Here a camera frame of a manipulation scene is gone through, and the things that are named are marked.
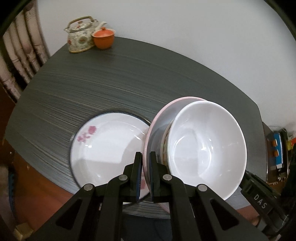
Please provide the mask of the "right hand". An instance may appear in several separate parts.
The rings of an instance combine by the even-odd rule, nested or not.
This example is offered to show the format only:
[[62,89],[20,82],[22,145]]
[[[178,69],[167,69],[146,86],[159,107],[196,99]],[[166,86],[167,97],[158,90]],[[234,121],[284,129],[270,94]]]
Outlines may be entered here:
[[260,223],[261,221],[261,217],[260,216],[257,216],[256,218],[254,218],[251,223],[254,225],[254,226],[258,226],[258,224]]

